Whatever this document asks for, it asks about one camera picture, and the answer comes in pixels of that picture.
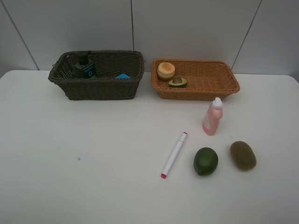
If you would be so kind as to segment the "halved avocado with pit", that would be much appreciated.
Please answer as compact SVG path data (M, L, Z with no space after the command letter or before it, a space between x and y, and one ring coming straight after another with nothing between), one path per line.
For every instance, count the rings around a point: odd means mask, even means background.
M187 86L187 79L181 77L174 77L168 82L171 88L185 88Z

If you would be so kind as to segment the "orange round bread bun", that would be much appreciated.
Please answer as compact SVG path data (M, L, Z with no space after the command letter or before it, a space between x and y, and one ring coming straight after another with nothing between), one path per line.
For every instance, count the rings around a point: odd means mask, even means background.
M160 63L157 69L157 75L161 80L171 80L175 75L175 66L171 63Z

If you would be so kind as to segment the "blue whiteboard eraser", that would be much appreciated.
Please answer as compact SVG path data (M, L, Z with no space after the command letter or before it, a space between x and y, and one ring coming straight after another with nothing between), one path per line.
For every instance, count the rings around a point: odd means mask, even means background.
M131 79L131 77L128 76L127 74L122 73L122 74L118 75L116 77L116 79Z

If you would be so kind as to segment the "white marker pink caps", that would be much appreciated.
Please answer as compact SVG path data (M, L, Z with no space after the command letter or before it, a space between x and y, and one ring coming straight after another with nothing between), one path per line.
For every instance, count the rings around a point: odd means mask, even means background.
M180 150L181 150L181 148L182 148L182 146L183 146L186 138L187 138L187 133L183 132L181 134L180 138L178 139L176 145L174 146L174 148L173 148L173 150L172 150L172 152L171 152L171 154L170 154L167 162L165 163L165 166L164 166L163 171L161 173L161 178L166 179L169 171L171 170L173 164L176 161L176 158L177 158L177 156L178 156L178 154L179 154L179 152L180 152Z

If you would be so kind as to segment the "pink lotion bottle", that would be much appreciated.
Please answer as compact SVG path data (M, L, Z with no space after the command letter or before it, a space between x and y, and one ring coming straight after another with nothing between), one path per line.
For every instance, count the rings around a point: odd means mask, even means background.
M220 119L223 116L222 107L223 102L219 97L216 97L210 104L202 123L203 130L207 135L215 135Z

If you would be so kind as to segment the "green lime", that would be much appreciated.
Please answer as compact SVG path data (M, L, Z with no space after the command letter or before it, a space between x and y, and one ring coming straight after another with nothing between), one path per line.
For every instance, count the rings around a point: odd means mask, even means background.
M197 175L211 175L218 166L218 155L209 147L201 148L195 155L193 167Z

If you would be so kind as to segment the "dark green pump bottle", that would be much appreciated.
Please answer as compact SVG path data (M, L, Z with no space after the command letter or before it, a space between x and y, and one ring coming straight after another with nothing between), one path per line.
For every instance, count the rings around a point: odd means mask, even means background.
M78 51L78 62L74 65L76 78L94 79L97 77L94 62L88 58L91 51Z

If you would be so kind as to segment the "brown kiwi fruit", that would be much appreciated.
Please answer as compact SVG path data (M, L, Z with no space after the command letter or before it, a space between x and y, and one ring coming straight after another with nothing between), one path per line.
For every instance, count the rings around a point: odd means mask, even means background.
M242 171L252 170L257 163L252 148L243 141L236 141L230 146L230 156L234 164Z

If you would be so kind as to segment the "orange wicker basket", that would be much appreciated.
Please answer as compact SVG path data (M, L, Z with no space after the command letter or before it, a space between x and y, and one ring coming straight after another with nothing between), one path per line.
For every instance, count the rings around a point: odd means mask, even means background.
M161 63L171 63L175 67L175 77L187 80L186 87L170 87L168 81L158 77ZM231 68L222 61L157 59L152 62L151 84L159 97L177 100L212 101L215 97L225 97L240 90Z

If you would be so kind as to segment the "dark brown wicker basket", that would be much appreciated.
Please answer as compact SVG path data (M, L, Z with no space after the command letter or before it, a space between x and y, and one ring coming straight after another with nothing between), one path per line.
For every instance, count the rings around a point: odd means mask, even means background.
M62 54L53 65L49 81L58 85L70 100L127 100L136 95L144 74L144 58L139 51L100 50L91 51L88 58L94 62L97 77L76 78L74 65L76 53ZM131 79L116 79L120 74Z

